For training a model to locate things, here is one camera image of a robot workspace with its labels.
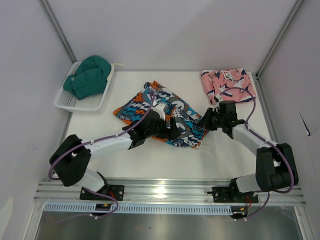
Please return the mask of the blue patterned shorts pile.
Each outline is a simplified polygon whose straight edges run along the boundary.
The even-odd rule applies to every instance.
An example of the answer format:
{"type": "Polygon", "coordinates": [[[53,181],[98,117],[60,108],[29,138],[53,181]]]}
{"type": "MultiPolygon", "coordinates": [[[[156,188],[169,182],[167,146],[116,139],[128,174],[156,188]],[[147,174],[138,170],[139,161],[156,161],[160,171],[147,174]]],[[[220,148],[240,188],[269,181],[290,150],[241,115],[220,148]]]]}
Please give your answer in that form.
{"type": "Polygon", "coordinates": [[[174,118],[180,132],[180,136],[174,140],[157,136],[154,139],[180,148],[202,148],[203,139],[208,133],[206,129],[197,125],[202,116],[186,101],[157,81],[146,82],[142,90],[126,104],[115,109],[113,114],[127,125],[140,120],[150,106],[151,91],[155,93],[154,105],[166,105],[164,110],[166,126],[170,127],[170,118],[174,118]]]}

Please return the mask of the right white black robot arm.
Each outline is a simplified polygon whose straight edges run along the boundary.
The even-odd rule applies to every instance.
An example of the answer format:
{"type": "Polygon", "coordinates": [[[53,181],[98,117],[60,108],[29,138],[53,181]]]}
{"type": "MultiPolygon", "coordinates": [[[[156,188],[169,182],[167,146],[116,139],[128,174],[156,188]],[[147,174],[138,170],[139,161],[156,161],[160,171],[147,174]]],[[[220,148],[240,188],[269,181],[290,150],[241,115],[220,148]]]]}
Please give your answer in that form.
{"type": "Polygon", "coordinates": [[[228,196],[232,201],[241,201],[249,192],[287,194],[299,183],[292,147],[266,139],[248,119],[239,119],[235,102],[221,101],[216,108],[207,108],[198,125],[208,131],[221,129],[255,156],[255,173],[231,180],[228,196]]]}

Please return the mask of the pink shark print shorts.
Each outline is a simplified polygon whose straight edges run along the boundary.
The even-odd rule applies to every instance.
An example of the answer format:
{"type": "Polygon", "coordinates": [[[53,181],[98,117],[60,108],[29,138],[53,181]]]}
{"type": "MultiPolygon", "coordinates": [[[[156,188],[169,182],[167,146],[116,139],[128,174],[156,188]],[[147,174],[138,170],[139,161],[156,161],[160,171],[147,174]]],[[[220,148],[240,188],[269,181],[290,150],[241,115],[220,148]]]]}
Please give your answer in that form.
{"type": "Polygon", "coordinates": [[[203,70],[200,81],[212,105],[219,101],[247,103],[256,98],[250,74],[243,68],[203,70]]]}

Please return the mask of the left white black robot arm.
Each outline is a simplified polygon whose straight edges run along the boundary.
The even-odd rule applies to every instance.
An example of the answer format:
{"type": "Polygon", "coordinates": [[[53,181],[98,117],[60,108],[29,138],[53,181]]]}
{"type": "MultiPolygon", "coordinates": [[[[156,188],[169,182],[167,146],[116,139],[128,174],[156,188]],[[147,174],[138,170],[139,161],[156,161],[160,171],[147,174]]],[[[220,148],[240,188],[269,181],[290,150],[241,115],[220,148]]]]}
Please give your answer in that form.
{"type": "Polygon", "coordinates": [[[175,140],[180,135],[173,117],[166,123],[163,117],[153,110],[111,135],[86,140],[72,134],[49,159],[49,177],[52,178],[53,173],[56,173],[57,179],[65,187],[79,185],[89,190],[97,200],[103,200],[108,196],[109,184],[101,173],[88,168],[91,160],[115,151],[131,150],[143,145],[146,139],[151,137],[175,140]]]}

